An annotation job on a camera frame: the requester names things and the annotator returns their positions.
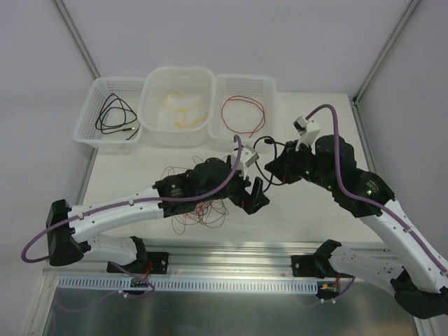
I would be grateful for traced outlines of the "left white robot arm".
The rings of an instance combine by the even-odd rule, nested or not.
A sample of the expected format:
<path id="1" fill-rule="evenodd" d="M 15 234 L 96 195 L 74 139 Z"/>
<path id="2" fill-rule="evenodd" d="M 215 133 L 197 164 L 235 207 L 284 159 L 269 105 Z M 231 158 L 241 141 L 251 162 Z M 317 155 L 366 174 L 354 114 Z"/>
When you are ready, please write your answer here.
<path id="1" fill-rule="evenodd" d="M 121 200 L 92 206 L 70 206 L 65 199 L 54 201 L 45 223 L 49 263 L 61 267 L 80 260 L 106 261 L 111 267 L 141 272 L 148 262 L 143 240 L 111 237 L 106 231 L 188 214 L 200 203 L 218 200 L 230 200 L 248 215 L 270 203 L 261 178 L 251 181 L 229 160 L 215 157 Z"/>

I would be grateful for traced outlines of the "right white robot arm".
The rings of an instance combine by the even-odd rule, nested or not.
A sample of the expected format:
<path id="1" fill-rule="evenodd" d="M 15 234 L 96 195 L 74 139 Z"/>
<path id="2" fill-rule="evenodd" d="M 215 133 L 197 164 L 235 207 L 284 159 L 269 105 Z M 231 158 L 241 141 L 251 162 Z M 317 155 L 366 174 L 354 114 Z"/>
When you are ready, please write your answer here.
<path id="1" fill-rule="evenodd" d="M 447 260 L 411 223 L 392 189 L 375 173 L 358 168 L 353 146 L 342 137 L 322 136 L 314 148 L 288 141 L 265 169 L 284 184 L 305 180 L 330 192 L 398 259 L 382 262 L 328 239 L 300 264 L 302 272 L 321 279 L 334 272 L 362 279 L 390 293 L 419 319 L 447 314 Z"/>

